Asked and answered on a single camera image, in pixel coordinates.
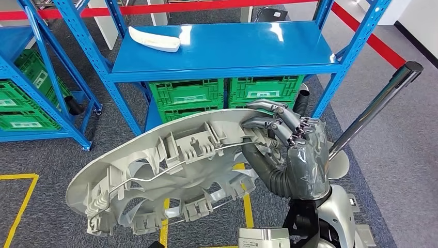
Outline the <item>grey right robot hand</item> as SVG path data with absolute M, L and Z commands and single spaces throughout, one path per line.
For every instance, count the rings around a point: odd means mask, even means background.
M 326 175 L 329 147 L 325 123 L 301 117 L 285 103 L 258 99 L 246 108 L 265 110 L 272 117 L 254 117 L 242 122 L 244 128 L 264 128 L 287 148 L 287 165 L 279 169 L 254 144 L 245 143 L 242 152 L 265 186 L 273 194 L 299 200 L 318 200 L 330 191 Z

